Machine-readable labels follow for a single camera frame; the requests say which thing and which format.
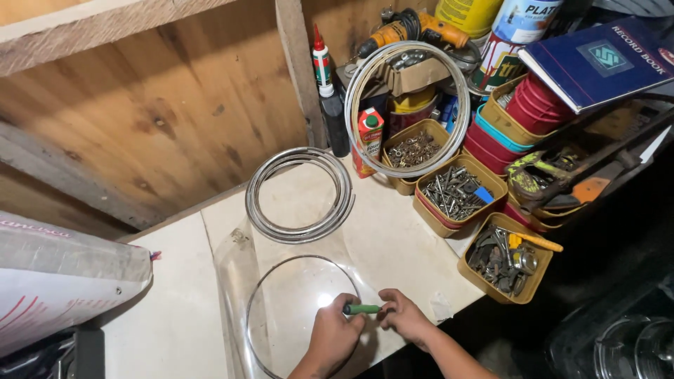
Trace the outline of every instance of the hand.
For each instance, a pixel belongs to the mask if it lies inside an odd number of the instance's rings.
[[[382,289],[379,297],[387,301],[377,314],[382,329],[393,328],[402,338],[429,352],[426,338],[438,329],[417,305],[397,289]]]
[[[347,320],[342,313],[345,304],[360,304],[350,293],[341,293],[332,304],[316,314],[309,350],[288,378],[327,378],[353,352],[365,327],[365,314]]]

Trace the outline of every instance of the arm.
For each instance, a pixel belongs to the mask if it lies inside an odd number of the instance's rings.
[[[498,379],[456,341],[433,325],[419,307],[397,289],[379,292],[387,301],[377,315],[383,329],[394,328],[406,340],[430,353],[446,379]]]
[[[350,293],[342,293],[316,314],[309,349],[288,379],[326,379],[351,355],[365,327],[365,315],[347,320],[344,304],[360,304]]]

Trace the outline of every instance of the red cap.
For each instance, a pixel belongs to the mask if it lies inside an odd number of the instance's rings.
[[[323,43],[321,39],[321,34],[318,32],[318,25],[313,25],[313,49],[314,50],[323,50],[326,47],[326,44]]]

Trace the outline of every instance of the blue book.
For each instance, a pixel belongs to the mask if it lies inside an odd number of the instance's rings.
[[[575,113],[674,79],[674,55],[634,17],[530,43],[519,56]]]

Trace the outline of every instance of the wooden beam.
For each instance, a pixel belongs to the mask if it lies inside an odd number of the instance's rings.
[[[140,230],[165,217],[134,204],[57,148],[0,121],[0,161]]]
[[[309,145],[327,148],[323,115],[318,103],[318,89],[311,62],[309,37],[304,24],[301,0],[276,0],[276,25],[281,36],[290,79],[307,122]]]
[[[2,26],[0,77],[231,1],[234,0],[91,0]]]

